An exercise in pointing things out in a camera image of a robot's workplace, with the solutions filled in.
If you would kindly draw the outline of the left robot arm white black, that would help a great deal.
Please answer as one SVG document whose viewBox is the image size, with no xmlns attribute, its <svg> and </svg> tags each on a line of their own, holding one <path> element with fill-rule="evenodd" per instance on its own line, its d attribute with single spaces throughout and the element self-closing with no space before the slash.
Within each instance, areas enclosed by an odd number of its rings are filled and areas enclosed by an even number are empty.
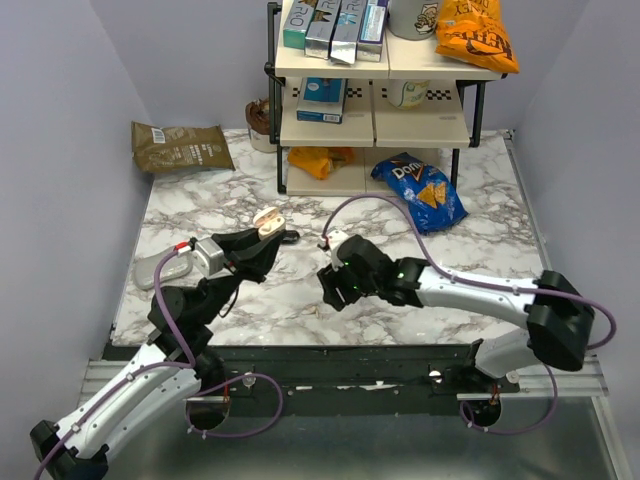
<svg viewBox="0 0 640 480">
<path fill-rule="evenodd" d="M 228 375 L 209 348 L 209 324 L 240 285 L 265 281 L 283 229 L 264 228 L 192 238 L 168 250 L 153 270 L 149 319 L 155 329 L 131 360 L 88 401 L 30 432 L 39 461 L 35 477 L 101 479 L 129 437 L 192 396 L 226 392 Z"/>
</svg>

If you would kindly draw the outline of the beige earbud charging case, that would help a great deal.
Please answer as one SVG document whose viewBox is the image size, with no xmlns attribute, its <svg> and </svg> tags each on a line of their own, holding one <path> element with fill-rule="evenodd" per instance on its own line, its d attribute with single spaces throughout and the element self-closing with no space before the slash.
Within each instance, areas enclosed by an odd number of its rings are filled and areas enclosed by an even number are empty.
<svg viewBox="0 0 640 480">
<path fill-rule="evenodd" d="M 286 220 L 278 207 L 267 207 L 260 210 L 253 218 L 253 225 L 258 236 L 264 240 L 286 228 Z"/>
</svg>

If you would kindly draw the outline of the black earbud charging case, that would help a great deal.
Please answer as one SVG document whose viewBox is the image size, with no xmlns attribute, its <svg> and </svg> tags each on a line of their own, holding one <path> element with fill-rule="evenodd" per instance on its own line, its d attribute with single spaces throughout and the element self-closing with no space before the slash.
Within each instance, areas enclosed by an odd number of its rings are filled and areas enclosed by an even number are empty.
<svg viewBox="0 0 640 480">
<path fill-rule="evenodd" d="M 281 243 L 283 245 L 294 245 L 299 242 L 301 235 L 296 230 L 286 230 L 283 234 Z"/>
</svg>

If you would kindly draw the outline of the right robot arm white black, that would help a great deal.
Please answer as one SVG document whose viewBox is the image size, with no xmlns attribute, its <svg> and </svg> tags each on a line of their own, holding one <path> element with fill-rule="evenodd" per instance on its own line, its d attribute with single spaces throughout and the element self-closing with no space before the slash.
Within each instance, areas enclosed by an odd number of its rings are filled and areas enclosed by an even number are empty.
<svg viewBox="0 0 640 480">
<path fill-rule="evenodd" d="M 341 231 L 329 233 L 321 247 L 331 255 L 318 273 L 323 300 L 337 311 L 375 296 L 394 306 L 452 308 L 514 325 L 512 332 L 480 341 L 461 365 L 461 382 L 471 391 L 536 363 L 568 372 L 583 367 L 595 313 L 560 273 L 526 279 L 463 274 L 425 259 L 393 260 L 372 242 Z"/>
</svg>

